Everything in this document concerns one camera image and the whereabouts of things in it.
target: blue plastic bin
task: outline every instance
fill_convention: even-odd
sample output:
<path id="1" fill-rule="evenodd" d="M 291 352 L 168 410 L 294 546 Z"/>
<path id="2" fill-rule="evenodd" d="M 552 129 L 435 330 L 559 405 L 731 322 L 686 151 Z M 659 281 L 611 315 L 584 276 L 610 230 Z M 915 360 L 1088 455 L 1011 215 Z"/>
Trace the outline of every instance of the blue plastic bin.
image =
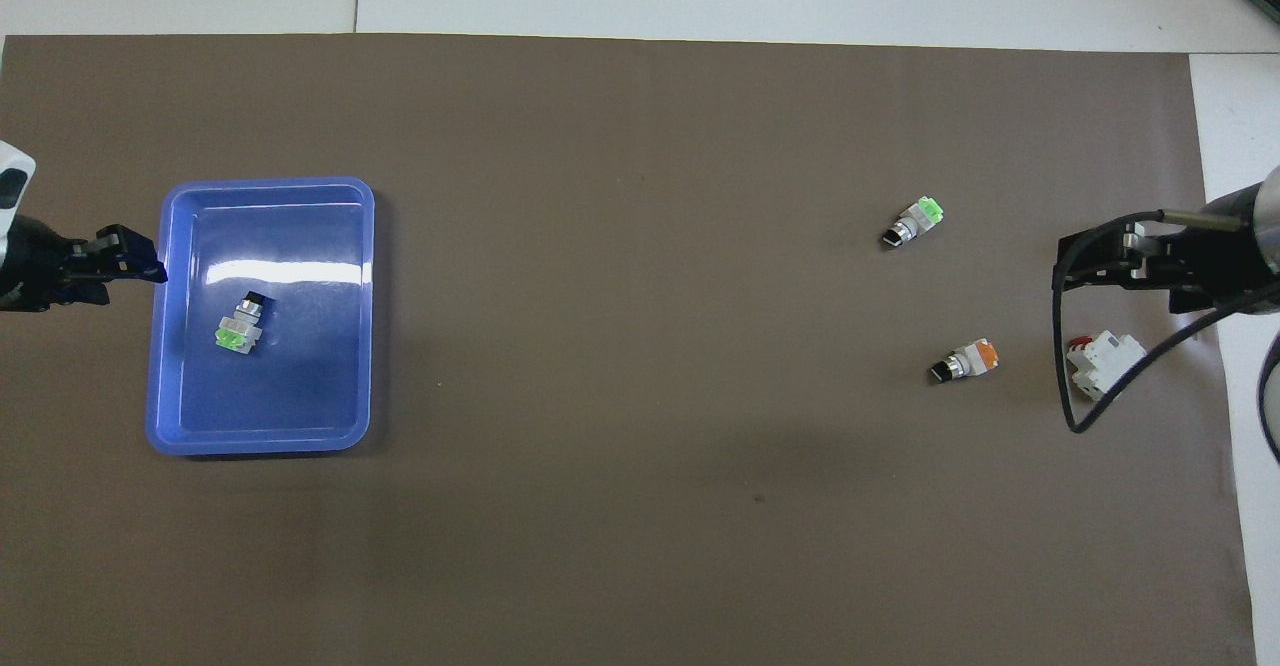
<path id="1" fill-rule="evenodd" d="M 353 178 L 186 183 L 165 197 L 147 438 L 174 456 L 347 448 L 369 429 L 374 195 Z M 214 343 L 266 296 L 247 353 Z"/>

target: green cap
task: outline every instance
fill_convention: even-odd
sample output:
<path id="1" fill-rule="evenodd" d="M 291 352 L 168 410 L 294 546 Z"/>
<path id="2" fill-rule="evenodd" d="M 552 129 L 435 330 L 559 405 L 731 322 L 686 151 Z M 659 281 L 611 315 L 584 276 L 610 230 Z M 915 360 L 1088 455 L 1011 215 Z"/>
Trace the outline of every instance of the green cap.
<path id="1" fill-rule="evenodd" d="M 218 346 L 232 351 L 237 351 L 237 348 L 244 346 L 244 337 L 228 329 L 218 329 L 214 332 L 214 341 L 218 342 Z"/>
<path id="2" fill-rule="evenodd" d="M 918 204 L 920 205 L 920 210 L 924 211 L 924 215 L 928 216 L 929 220 L 932 220 L 933 223 L 938 223 L 942 220 L 942 206 L 938 206 L 937 201 L 925 196 L 920 199 Z"/>

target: small electronic component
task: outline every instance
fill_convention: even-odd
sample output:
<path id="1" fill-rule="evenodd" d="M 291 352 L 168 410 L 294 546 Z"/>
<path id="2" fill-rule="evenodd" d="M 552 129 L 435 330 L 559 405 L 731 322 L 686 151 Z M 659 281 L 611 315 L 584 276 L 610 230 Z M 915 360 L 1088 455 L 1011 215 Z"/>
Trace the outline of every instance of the small electronic component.
<path id="1" fill-rule="evenodd" d="M 1101 400 L 1147 350 L 1129 334 L 1102 332 L 1068 343 L 1066 360 L 1075 366 L 1074 383 L 1093 401 Z"/>
<path id="2" fill-rule="evenodd" d="M 1000 365 L 996 347 L 984 338 L 956 348 L 929 369 L 933 378 L 946 383 L 964 377 L 978 377 Z"/>
<path id="3" fill-rule="evenodd" d="M 938 202 L 928 196 L 923 196 L 897 215 L 897 220 L 888 227 L 881 241 L 899 247 L 938 225 L 941 222 L 942 206 L 938 206 Z"/>
<path id="4" fill-rule="evenodd" d="M 236 313 L 223 316 L 218 324 L 218 330 L 214 332 L 218 346 L 237 353 L 250 352 L 262 334 L 262 329 L 256 325 L 262 318 L 262 295 L 256 291 L 246 293 L 236 306 Z"/>

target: brown table surface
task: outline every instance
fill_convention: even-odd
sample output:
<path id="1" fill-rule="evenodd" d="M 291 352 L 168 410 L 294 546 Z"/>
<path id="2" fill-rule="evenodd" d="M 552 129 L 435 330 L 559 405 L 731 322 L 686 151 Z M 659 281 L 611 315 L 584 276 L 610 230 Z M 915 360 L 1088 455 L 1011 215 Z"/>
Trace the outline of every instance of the brown table surface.
<path id="1" fill-rule="evenodd" d="M 1253 662 L 1212 338 L 1084 435 L 1052 380 L 1057 238 L 1203 202 L 1185 56 L 10 37 L 0 138 L 67 236 L 378 197 L 338 456 L 152 451 L 146 284 L 0 318 L 4 663 Z M 1093 291 L 1069 334 L 1185 320 Z"/>

